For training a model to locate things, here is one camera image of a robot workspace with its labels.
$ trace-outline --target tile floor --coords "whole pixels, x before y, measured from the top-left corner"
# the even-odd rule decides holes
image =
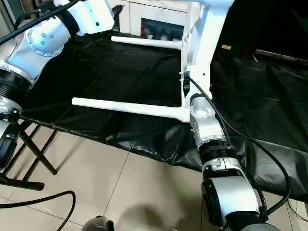
[[[39,148],[52,131],[41,128],[33,138]],[[59,169],[56,176],[39,164],[31,181],[46,184],[41,192],[0,186],[0,203],[33,200],[73,190],[76,208],[64,231],[79,231],[89,219],[102,215],[115,222],[116,231],[217,231],[201,219],[202,175],[173,167],[98,142],[58,133],[46,152]],[[22,178],[34,155],[25,149],[8,176]],[[280,199],[266,193],[268,206]],[[307,218],[305,205],[292,200],[291,206]],[[0,210],[1,231],[55,231],[71,207],[70,196],[21,208]],[[270,216],[281,231],[308,230],[285,205]]]

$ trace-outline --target white robotic arm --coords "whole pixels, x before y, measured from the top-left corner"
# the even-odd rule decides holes
[[[23,103],[46,63],[75,34],[98,33],[113,25],[105,0],[55,0],[49,13],[0,38],[0,157],[7,160],[0,168],[13,154]]]
[[[153,116],[189,122],[202,162],[202,192],[210,222],[221,227],[227,224],[233,231],[276,231],[260,219],[256,195],[209,99],[209,65],[232,2],[200,1],[203,4],[201,17],[187,32],[182,45],[186,50],[182,81],[188,80],[194,85],[183,93],[181,108],[84,99],[74,99],[73,104],[149,114],[146,108]],[[21,115],[26,94],[45,64],[61,53],[73,35],[98,33],[114,25],[112,10],[105,0],[55,0],[54,3],[57,14],[49,13],[37,24],[22,26],[26,29],[13,32],[15,38],[0,39],[0,155],[13,154],[18,133],[14,124]]]

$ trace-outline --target white metal rod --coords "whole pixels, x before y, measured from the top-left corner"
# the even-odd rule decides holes
[[[106,110],[129,112],[149,116],[159,116],[178,119],[181,122],[189,122],[189,109],[184,107],[165,107],[138,103],[123,103],[105,100],[92,100],[84,98],[73,98],[72,104],[76,106],[94,107]]]
[[[111,36],[111,41],[142,45],[142,46],[177,49],[177,50],[181,50],[182,48],[182,41],[164,41],[164,40],[143,39],[143,38],[136,39],[136,38],[127,38],[127,37],[118,37],[118,36]]]

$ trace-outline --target yellow label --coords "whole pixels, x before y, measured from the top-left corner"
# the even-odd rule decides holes
[[[226,50],[231,50],[231,46],[228,45],[222,45],[221,48]]]

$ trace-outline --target black cloth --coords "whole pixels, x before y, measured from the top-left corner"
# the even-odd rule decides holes
[[[71,105],[73,97],[84,97],[180,106],[180,52],[112,43],[112,34],[72,39],[44,68],[23,118],[200,171],[189,124]],[[292,197],[308,202],[308,70],[216,55],[211,83],[226,119],[273,152],[291,177]],[[285,180],[275,163],[250,142],[230,136],[260,187],[283,195]]]

